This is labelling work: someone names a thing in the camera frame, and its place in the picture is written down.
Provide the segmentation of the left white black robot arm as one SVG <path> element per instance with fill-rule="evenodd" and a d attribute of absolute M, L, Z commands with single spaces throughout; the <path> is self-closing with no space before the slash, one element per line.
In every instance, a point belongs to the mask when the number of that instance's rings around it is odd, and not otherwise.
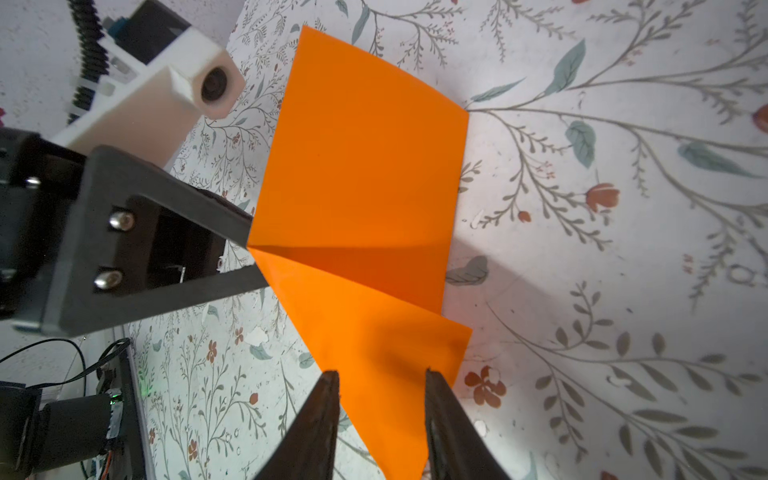
<path fill-rule="evenodd" d="M 20 331 L 75 337 L 262 289 L 256 266 L 217 269 L 252 217 L 115 147 L 87 155 L 29 131 L 1 131 L 1 316 Z M 1 475 L 105 452 L 139 451 L 137 393 L 41 404 L 42 387 L 1 390 Z"/>

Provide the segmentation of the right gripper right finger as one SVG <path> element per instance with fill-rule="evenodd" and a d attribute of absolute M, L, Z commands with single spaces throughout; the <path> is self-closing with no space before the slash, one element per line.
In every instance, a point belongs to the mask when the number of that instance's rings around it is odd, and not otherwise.
<path fill-rule="evenodd" d="M 425 426 L 432 479 L 510 479 L 444 376 L 430 369 L 425 381 Z"/>

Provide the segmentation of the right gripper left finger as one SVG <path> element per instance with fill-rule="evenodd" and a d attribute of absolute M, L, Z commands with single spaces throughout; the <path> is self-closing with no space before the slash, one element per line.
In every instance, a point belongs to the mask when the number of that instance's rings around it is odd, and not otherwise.
<path fill-rule="evenodd" d="M 339 374 L 324 371 L 283 440 L 254 479 L 331 480 L 339 418 Z"/>

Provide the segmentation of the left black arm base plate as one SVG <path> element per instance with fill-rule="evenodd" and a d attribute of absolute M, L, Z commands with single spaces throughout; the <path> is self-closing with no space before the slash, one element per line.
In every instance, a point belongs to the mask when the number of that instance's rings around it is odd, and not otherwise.
<path fill-rule="evenodd" d="M 106 445 L 94 460 L 97 479 L 155 477 L 133 354 L 133 342 L 123 338 L 98 360 L 96 392 L 109 396 L 111 417 Z"/>

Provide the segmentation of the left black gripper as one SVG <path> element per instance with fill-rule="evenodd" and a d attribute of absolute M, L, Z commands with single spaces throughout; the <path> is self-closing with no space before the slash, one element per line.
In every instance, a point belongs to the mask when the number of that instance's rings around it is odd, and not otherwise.
<path fill-rule="evenodd" d="M 1 316 L 74 337 L 264 289 L 242 209 L 112 147 L 88 157 L 1 129 Z"/>

